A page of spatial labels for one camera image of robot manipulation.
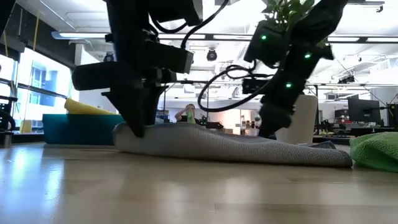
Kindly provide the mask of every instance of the gray towel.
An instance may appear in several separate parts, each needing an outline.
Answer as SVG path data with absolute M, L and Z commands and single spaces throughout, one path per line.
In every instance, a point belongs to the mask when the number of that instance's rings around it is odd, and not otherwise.
M 291 145 L 254 136 L 237 136 L 207 130 L 196 124 L 157 124 L 137 138 L 124 123 L 113 131 L 117 149 L 133 154 L 265 164 L 351 167 L 349 155 L 335 149 Z

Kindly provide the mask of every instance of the black wire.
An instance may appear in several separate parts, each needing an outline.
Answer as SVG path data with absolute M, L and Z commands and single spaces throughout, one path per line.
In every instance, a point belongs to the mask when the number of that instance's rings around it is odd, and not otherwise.
M 391 104 L 391 103 L 394 101 L 394 99 L 396 99 L 397 97 L 398 97 L 398 94 L 396 94 L 396 95 L 393 97 L 393 99 L 390 101 L 389 104 Z
M 246 97 L 245 99 L 233 103 L 231 105 L 228 106 L 224 106 L 222 108 L 205 108 L 202 104 L 201 104 L 201 98 L 203 96 L 203 94 L 205 93 L 206 89 L 211 85 L 211 83 L 213 83 L 217 78 L 221 77 L 222 75 L 227 74 L 228 72 L 231 71 L 236 71 L 236 70 L 242 70 L 242 67 L 233 67 L 230 68 L 229 70 L 225 70 L 223 72 L 221 72 L 218 75 L 215 75 L 211 80 L 209 80 L 209 82 L 203 87 L 203 89 L 201 90 L 201 92 L 199 93 L 198 96 L 198 106 L 201 110 L 209 112 L 209 113 L 218 113 L 218 112 L 222 112 L 222 111 L 227 111 L 227 110 L 231 110 L 235 107 L 241 106 L 245 103 L 247 103 L 248 101 L 254 99 L 257 95 L 264 93 L 265 91 L 267 91 L 270 86 L 273 85 L 273 82 L 275 82 L 275 77 L 278 77 L 280 75 L 281 72 L 283 72 L 283 68 L 285 67 L 285 63 L 286 63 L 286 58 L 287 58 L 287 52 L 289 50 L 289 43 L 290 43 L 290 35 L 292 33 L 292 29 L 294 27 L 294 25 L 296 24 L 296 22 L 298 21 L 298 17 L 294 18 L 291 25 L 287 28 L 286 33 L 284 35 L 284 54 L 283 57 L 280 61 L 278 70 L 276 71 L 274 78 L 271 79 L 267 84 L 265 84 L 264 86 L 262 86 L 260 89 L 256 90 L 254 93 L 252 93 L 250 96 Z
M 228 77 L 228 78 L 230 78 L 230 79 L 232 79 L 232 80 L 237 80 L 237 79 L 242 79 L 242 78 L 247 78 L 247 77 L 254 77 L 254 74 L 253 74 L 253 71 L 256 69 L 256 67 L 257 67 L 257 60 L 254 60 L 254 65 L 253 65 L 253 67 L 252 68 L 245 68 L 245 67 L 242 67 L 242 66 L 240 66 L 240 65 L 228 65 L 227 67 L 226 67 L 226 73 L 225 73 L 225 75 Z M 241 77 L 232 77 L 231 75 L 229 75 L 229 73 L 228 72 L 231 72 L 231 71 L 229 71 L 229 69 L 231 69 L 231 68 L 240 68 L 239 70 L 243 70 L 243 71 L 246 71 L 246 72 L 248 72 L 248 75 L 244 75 L 244 76 L 241 76 Z
M 162 25 L 159 24 L 159 22 L 153 18 L 152 16 L 150 17 L 152 19 L 152 22 L 154 23 L 154 25 L 156 26 L 156 28 L 160 31 L 162 31 L 165 34 L 175 34 L 178 31 L 181 31 L 182 29 L 184 29 L 188 24 L 184 23 L 182 24 L 180 27 L 175 28 L 175 29 L 166 29 L 164 27 L 162 27 Z
M 211 22 L 224 8 L 225 6 L 228 4 L 229 0 L 224 0 L 224 2 L 222 3 L 222 5 L 220 6 L 220 8 L 218 8 L 218 10 L 213 13 L 213 15 L 211 15 L 209 18 L 205 19 L 203 22 L 201 22 L 199 25 L 195 26 L 194 28 L 192 28 L 192 30 L 190 30 L 184 37 L 184 39 L 182 40 L 181 43 L 181 48 L 185 49 L 185 47 L 187 46 L 187 41 L 189 39 L 189 37 L 194 34 L 196 31 L 200 30 L 202 27 L 204 27 L 205 25 L 207 25 L 209 22 Z
M 269 78 L 273 77 L 274 75 L 266 75 L 266 74 L 253 74 L 253 77 L 255 78 Z

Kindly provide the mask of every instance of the green cloth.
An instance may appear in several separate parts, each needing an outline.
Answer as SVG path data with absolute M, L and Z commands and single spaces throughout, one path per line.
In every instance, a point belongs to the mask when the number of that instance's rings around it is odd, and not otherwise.
M 352 139 L 350 155 L 357 163 L 398 172 L 398 133 L 377 133 Z

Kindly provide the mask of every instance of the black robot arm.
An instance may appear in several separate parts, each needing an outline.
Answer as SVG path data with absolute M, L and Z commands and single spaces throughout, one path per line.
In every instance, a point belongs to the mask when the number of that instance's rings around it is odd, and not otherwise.
M 155 122 L 159 96 L 166 89 L 162 83 L 176 82 L 176 73 L 189 73 L 193 61 L 193 54 L 184 49 L 188 36 L 182 48 L 160 44 L 158 32 L 149 23 L 149 18 L 156 26 L 160 22 L 185 19 L 183 26 L 195 26 L 188 33 L 192 34 L 209 23 L 228 0 L 224 0 L 221 8 L 203 22 L 192 0 L 106 0 L 106 3 L 111 28 L 106 40 L 114 45 L 116 61 L 77 67 L 72 75 L 73 84 L 77 90 L 110 88 L 103 95 L 118 109 L 134 134 L 143 137 L 144 126 Z M 237 104 L 205 108 L 200 104 L 199 96 L 200 108 L 211 112 L 228 110 L 261 94 L 264 97 L 261 100 L 263 125 L 260 135 L 265 137 L 279 128 L 288 127 L 295 100 L 316 64 L 321 58 L 333 59 L 330 47 L 320 48 L 317 43 L 336 29 L 346 3 L 347 0 L 321 0 L 306 17 L 297 18 L 287 30 L 279 30 L 266 21 L 260 22 L 244 59 L 248 62 L 260 60 L 270 67 L 279 63 L 278 72 L 266 85 Z M 229 68 L 239 69 L 244 70 L 237 66 Z M 255 78 L 252 70 L 245 70 Z

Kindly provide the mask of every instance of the wooden surface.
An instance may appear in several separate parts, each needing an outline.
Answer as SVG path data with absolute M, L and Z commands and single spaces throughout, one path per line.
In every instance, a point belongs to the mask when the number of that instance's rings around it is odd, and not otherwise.
M 397 223 L 398 175 L 0 149 L 0 223 Z

